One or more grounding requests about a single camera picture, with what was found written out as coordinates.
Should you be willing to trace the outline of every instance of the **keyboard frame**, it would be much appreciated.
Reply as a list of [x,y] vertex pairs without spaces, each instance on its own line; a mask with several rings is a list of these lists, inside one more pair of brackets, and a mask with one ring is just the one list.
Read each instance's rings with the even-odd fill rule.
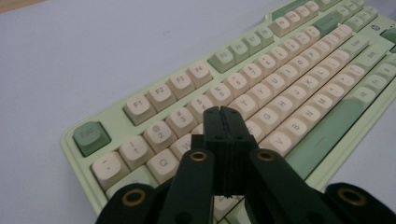
[[[264,52],[267,52],[269,49],[277,46],[279,43],[283,42],[284,40],[292,37],[296,33],[300,32],[305,27],[312,24],[314,21],[320,19],[321,17],[327,15],[330,11],[334,10],[337,6],[341,3],[335,4],[333,7],[330,7],[326,10],[325,13],[319,12],[318,16],[313,18],[311,21],[301,25],[296,30],[284,35],[283,37],[277,37],[274,35],[274,43],[267,46],[266,48],[258,51],[254,55],[248,57],[246,61],[253,61],[252,59],[256,59],[259,55],[262,55]],[[255,30],[258,26],[264,25],[268,26],[272,21],[271,18],[272,12],[268,13],[264,20],[254,28],[249,31]],[[387,26],[391,26],[394,21],[382,16],[381,14],[378,15],[376,19],[371,21],[365,28],[359,31],[359,33],[367,35],[370,32],[365,32],[365,29],[369,29],[371,24],[380,23],[386,24]],[[220,46],[218,49],[222,47],[226,47],[234,42],[236,39],[241,38],[245,33],[249,32],[245,31],[240,36],[237,36],[232,41]],[[375,36],[367,35],[371,38],[370,44],[372,44],[372,40]],[[210,53],[207,53],[203,57],[194,60],[196,61],[207,61],[211,55],[217,49],[213,50]],[[107,203],[106,195],[103,193],[100,185],[98,184],[95,176],[92,173],[91,166],[94,161],[99,159],[100,157],[104,156],[110,151],[117,150],[120,147],[120,144],[131,138],[132,136],[138,135],[143,133],[147,129],[147,127],[151,124],[150,120],[160,120],[165,119],[167,115],[169,115],[172,111],[176,108],[186,105],[190,102],[196,95],[202,94],[210,89],[213,83],[220,83],[224,78],[228,75],[238,72],[245,63],[239,63],[227,72],[220,74],[216,69],[212,66],[210,67],[210,72],[212,74],[213,80],[209,81],[202,87],[195,90],[193,93],[185,96],[184,98],[180,99],[173,105],[165,108],[165,110],[161,111],[160,113],[153,116],[151,119],[143,122],[138,126],[134,126],[132,122],[129,120],[127,115],[124,113],[123,108],[126,105],[126,101],[133,95],[139,92],[147,92],[149,87],[159,81],[166,81],[171,75],[174,73],[185,71],[189,67],[190,63],[180,67],[175,72],[170,73],[161,79],[156,80],[155,82],[147,85],[146,87],[142,88],[139,91],[135,91],[130,95],[124,97],[123,99],[117,101],[115,104],[99,111],[98,113],[86,118],[71,128],[69,128],[62,136],[61,146],[66,156],[67,160],[69,161],[70,165],[73,168],[74,173],[76,174],[80,185],[83,187],[90,203],[96,214],[99,214],[102,208]],[[373,104],[367,108],[367,110],[363,113],[363,115],[356,121],[356,123],[350,128],[348,133],[344,135],[342,139],[338,142],[338,144],[332,149],[332,151],[323,159],[323,161],[318,165],[318,167],[312,172],[312,174],[305,180],[306,183],[314,189],[321,190],[325,187],[325,185],[329,182],[332,176],[337,172],[337,170],[341,167],[347,157],[353,152],[356,146],[359,144],[361,139],[370,131],[371,127],[376,123],[376,121],[382,116],[388,106],[393,102],[396,98],[396,78],[394,78],[388,86],[381,92],[381,94],[375,99]],[[76,146],[73,140],[73,131],[80,126],[81,124],[87,121],[100,121],[101,124],[106,129],[108,135],[111,138],[111,142],[102,147],[100,150],[92,153],[90,156],[84,158],[80,153],[78,147]]]

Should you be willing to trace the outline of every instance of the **green keycap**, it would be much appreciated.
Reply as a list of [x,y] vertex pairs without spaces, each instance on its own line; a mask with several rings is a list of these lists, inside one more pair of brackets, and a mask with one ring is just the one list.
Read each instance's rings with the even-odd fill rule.
[[369,45],[370,39],[365,35],[354,35],[345,42],[340,49],[347,52],[351,58],[354,58],[363,49]]
[[392,42],[393,44],[396,44],[396,27],[386,30],[382,34],[382,37],[386,38],[388,41]]
[[233,54],[235,58],[235,63],[240,63],[248,58],[248,47],[242,42],[242,40],[237,40],[233,42],[228,50]]
[[224,73],[235,65],[233,54],[226,48],[216,51],[208,62],[220,73]]
[[388,49],[381,44],[373,44],[365,49],[353,63],[368,72],[385,56],[387,51]]
[[256,34],[262,40],[262,48],[265,48],[274,42],[274,34],[267,26],[259,27],[256,30]]
[[283,6],[282,8],[279,8],[279,9],[275,10],[272,13],[272,21],[276,20],[279,17],[284,16],[286,13],[288,13],[290,11],[293,11],[297,7],[302,6],[307,1],[308,0],[293,1],[293,2],[290,2],[289,4]]
[[335,29],[338,22],[339,17],[334,13],[330,13],[320,18],[318,21],[315,21],[313,25],[320,31],[320,37],[323,37]]
[[339,1],[341,0],[316,0],[315,2],[318,4],[320,11],[326,11],[330,7],[337,4]]
[[73,138],[84,157],[110,143],[111,139],[99,122],[89,121],[76,128]]
[[342,100],[294,147],[286,161],[306,179],[363,111],[357,100]]

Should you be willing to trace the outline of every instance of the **keyboard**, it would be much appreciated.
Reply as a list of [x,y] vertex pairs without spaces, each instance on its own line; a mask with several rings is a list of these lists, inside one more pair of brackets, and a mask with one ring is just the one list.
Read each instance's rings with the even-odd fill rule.
[[[299,0],[73,125],[62,149],[95,212],[121,187],[172,178],[202,113],[238,110],[259,146],[322,189],[396,97],[395,21],[363,0]],[[248,223],[242,196],[214,219]]]

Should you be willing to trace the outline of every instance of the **shift key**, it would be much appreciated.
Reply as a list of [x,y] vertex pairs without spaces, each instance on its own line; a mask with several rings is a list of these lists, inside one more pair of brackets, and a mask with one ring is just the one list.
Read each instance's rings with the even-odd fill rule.
[[387,52],[388,48],[380,44],[373,44],[360,54],[353,63],[363,68],[364,72],[367,73],[385,56]]

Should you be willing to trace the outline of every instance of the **black mechanical arm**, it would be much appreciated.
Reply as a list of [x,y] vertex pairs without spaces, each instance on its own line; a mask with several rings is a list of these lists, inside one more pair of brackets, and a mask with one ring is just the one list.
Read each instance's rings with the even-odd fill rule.
[[173,179],[156,189],[120,189],[97,223],[212,223],[214,195],[245,196],[251,223],[396,223],[395,214],[363,189],[344,183],[325,193],[311,189],[279,154],[259,148],[228,107],[205,111],[204,134],[192,136]]

